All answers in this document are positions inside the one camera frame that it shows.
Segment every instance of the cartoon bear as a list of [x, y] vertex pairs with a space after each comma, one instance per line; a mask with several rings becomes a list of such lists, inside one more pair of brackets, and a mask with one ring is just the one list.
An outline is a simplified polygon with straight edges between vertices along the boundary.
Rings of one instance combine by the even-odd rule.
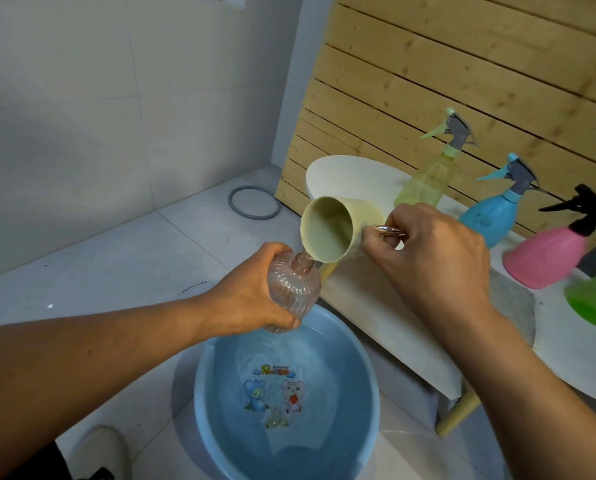
[[287, 414], [302, 411], [302, 397], [304, 396], [304, 382], [283, 382]]
[[250, 409], [262, 413], [265, 411], [265, 382], [264, 381], [245, 381], [245, 392], [249, 402], [245, 409]]

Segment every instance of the person's right arm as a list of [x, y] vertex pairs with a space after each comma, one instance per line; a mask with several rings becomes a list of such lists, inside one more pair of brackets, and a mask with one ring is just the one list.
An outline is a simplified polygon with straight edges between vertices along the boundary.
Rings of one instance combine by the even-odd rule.
[[365, 252], [387, 275], [475, 389], [518, 479], [596, 479], [596, 414], [533, 353], [488, 298], [482, 236], [425, 204], [399, 205], [364, 230]]

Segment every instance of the person's left arm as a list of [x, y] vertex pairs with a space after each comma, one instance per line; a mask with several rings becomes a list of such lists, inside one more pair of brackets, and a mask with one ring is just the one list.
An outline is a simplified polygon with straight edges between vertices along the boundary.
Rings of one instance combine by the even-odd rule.
[[211, 337], [300, 322], [269, 296], [267, 242], [200, 296], [0, 326], [0, 478], [135, 379]]

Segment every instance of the white tile floor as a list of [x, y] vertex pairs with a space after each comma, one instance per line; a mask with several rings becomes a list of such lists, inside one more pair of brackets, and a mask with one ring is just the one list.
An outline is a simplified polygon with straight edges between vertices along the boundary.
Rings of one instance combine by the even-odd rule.
[[[278, 217], [261, 222], [239, 217], [227, 205], [233, 187], [273, 189], [279, 175], [276, 167], [260, 168], [1, 275], [0, 324], [197, 294], [265, 241], [300, 248], [300, 219], [291, 210], [283, 207]], [[275, 205], [251, 191], [237, 194], [235, 201], [252, 213]], [[433, 432], [437, 393], [391, 362], [380, 347], [366, 342], [366, 349], [383, 394], [380, 435], [362, 480], [504, 477], [483, 411], [441, 440]], [[183, 351], [118, 393], [58, 438], [62, 451], [68, 452], [88, 428], [110, 424], [129, 444], [137, 480], [220, 479], [194, 419], [192, 385], [202, 350], [199, 344]]]

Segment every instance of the threaded bottle neck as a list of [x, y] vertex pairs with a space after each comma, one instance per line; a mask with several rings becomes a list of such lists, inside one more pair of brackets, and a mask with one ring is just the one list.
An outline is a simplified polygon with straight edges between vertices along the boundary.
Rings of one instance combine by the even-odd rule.
[[296, 274], [307, 274], [313, 267], [313, 258], [309, 253], [298, 253], [292, 261], [292, 269]]

